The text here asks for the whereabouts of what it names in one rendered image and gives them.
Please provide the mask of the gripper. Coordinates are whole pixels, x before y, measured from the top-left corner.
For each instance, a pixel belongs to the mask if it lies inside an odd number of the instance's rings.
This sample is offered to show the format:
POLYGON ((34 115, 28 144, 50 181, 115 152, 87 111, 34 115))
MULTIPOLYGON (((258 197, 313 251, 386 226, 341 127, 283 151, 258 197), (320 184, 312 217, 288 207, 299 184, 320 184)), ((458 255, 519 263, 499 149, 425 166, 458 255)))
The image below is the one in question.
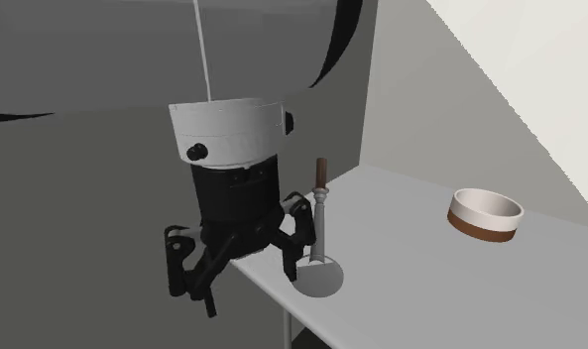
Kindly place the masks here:
POLYGON ((227 170, 193 165, 191 173, 205 227, 172 225, 165 229, 170 295, 187 293, 192 300, 203 300, 207 316, 215 317, 211 285, 216 277, 231 258, 256 253, 269 244, 282 251, 284 273, 291 283, 295 282, 296 263, 304 247, 316 242, 316 233, 307 198, 294 191, 280 202, 278 157, 227 170), (292 235, 281 229, 286 215, 294 219, 292 235), (253 227, 260 221, 258 237, 253 227), (204 245, 202 256, 193 269, 186 270, 183 262, 195 250, 197 241, 204 245))

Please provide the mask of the white bowl with brown base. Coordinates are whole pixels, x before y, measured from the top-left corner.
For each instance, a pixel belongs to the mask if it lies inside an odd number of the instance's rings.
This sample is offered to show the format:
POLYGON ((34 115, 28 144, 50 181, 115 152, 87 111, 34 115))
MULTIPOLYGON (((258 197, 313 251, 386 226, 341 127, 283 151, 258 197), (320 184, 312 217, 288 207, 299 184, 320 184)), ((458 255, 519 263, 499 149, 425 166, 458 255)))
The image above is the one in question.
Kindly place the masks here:
POLYGON ((482 188, 460 188, 451 197, 447 221, 470 237, 493 243, 512 240, 525 215, 513 199, 482 188))

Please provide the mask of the white table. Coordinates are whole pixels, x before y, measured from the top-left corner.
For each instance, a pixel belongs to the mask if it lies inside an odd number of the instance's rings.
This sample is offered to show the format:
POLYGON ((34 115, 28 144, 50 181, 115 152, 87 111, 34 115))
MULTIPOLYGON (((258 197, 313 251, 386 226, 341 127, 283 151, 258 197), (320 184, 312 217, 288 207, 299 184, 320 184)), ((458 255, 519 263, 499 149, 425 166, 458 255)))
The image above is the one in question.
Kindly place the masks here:
POLYGON ((236 267, 332 349, 588 349, 588 227, 529 212, 484 242, 448 223, 451 196, 361 165, 329 184, 337 293, 297 291, 273 247, 236 267))

